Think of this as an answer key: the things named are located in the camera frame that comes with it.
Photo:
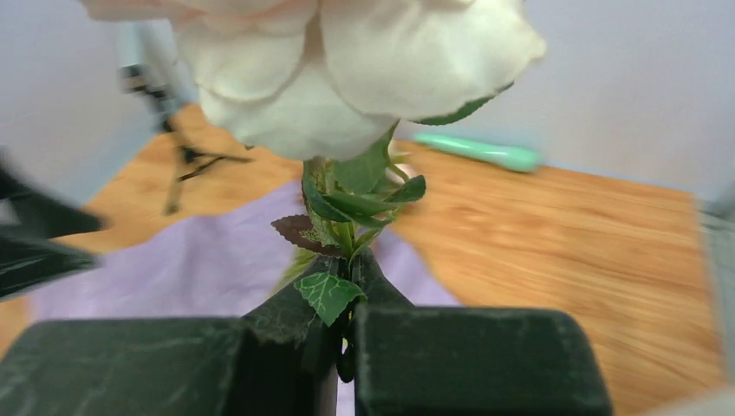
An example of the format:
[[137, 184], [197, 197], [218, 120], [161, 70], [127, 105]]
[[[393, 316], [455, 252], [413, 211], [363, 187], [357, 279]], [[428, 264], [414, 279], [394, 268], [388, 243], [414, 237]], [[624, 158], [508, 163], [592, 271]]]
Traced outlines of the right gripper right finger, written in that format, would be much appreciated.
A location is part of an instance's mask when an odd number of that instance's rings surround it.
[[589, 338], [558, 309], [418, 306], [359, 255], [358, 415], [610, 415]]

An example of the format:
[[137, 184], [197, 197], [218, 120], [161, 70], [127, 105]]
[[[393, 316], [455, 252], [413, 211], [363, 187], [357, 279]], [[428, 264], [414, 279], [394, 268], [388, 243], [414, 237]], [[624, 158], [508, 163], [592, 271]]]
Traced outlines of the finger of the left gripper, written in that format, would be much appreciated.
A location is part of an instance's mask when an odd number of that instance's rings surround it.
[[102, 218], [22, 175], [1, 156], [1, 201], [16, 219], [1, 223], [1, 300], [96, 267], [96, 255], [56, 241], [101, 231]]

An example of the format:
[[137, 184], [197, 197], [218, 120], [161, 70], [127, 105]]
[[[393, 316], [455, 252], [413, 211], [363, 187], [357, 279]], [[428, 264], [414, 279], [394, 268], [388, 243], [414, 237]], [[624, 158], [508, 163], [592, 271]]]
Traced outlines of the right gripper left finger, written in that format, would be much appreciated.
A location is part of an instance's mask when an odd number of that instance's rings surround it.
[[242, 317], [38, 322], [1, 362], [4, 415], [334, 415], [338, 338], [294, 285]]

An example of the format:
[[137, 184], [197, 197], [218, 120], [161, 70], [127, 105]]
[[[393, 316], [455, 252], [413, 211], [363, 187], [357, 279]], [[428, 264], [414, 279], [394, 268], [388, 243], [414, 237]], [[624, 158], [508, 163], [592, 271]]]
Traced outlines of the pink and purple wrapping paper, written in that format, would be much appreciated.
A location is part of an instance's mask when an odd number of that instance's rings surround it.
[[286, 269], [292, 248], [271, 221], [297, 212], [294, 184], [221, 216], [172, 225], [103, 265], [32, 296], [38, 322], [242, 317]]

